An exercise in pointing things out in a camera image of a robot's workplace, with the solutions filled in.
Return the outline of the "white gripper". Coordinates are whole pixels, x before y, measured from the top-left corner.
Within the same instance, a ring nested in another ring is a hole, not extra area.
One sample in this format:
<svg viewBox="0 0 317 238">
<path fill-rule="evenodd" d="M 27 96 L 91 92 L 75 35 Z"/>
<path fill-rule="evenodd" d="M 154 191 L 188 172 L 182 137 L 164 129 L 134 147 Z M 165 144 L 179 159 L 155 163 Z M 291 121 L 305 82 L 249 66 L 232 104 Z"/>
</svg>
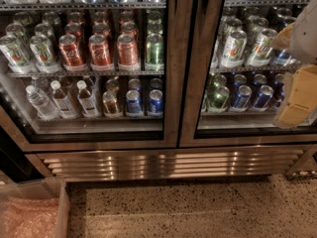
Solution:
<svg viewBox="0 0 317 238">
<path fill-rule="evenodd" d="M 295 128 L 317 108 L 317 0 L 311 0 L 295 23 L 274 37 L 271 46 L 290 51 L 302 63 L 311 63 L 285 74 L 284 99 L 273 118 L 278 128 Z"/>
</svg>

